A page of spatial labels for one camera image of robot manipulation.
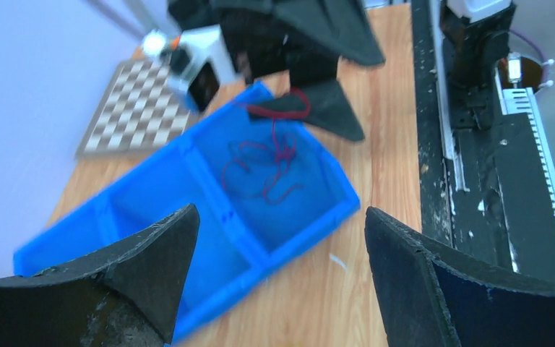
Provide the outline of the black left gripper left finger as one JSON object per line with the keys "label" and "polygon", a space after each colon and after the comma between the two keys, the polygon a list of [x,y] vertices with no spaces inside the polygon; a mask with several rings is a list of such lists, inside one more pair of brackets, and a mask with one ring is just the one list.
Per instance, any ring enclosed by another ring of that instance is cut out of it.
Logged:
{"label": "black left gripper left finger", "polygon": [[194,205],[31,277],[0,278],[0,346],[164,346],[197,243]]}

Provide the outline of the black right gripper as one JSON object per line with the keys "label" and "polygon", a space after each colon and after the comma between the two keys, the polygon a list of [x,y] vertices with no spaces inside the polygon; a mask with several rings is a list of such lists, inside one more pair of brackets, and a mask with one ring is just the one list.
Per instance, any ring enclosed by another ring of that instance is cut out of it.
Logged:
{"label": "black right gripper", "polygon": [[181,33],[219,25],[248,84],[289,73],[296,87],[249,104],[250,119],[302,121],[351,142],[365,139],[341,84],[330,80],[340,57],[363,67],[385,62],[362,1],[168,1],[167,13]]}

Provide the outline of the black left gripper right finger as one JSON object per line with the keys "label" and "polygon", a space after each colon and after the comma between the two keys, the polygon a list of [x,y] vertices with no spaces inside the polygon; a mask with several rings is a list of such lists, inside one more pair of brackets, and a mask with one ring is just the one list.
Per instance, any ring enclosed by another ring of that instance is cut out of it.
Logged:
{"label": "black left gripper right finger", "polygon": [[477,260],[376,207],[364,233],[390,346],[555,346],[555,283]]}

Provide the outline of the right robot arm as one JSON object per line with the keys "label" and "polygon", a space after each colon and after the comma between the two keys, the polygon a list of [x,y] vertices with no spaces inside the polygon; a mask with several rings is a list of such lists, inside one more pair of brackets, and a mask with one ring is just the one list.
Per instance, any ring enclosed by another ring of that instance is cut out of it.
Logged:
{"label": "right robot arm", "polygon": [[[451,45],[442,61],[463,99],[484,90],[509,53],[513,1],[440,1],[431,33]],[[352,142],[364,138],[337,81],[345,59],[362,67],[385,61],[362,1],[169,1],[181,34],[167,45],[173,91],[195,113],[238,80],[288,72],[290,90],[246,107],[252,120],[302,121]]]}

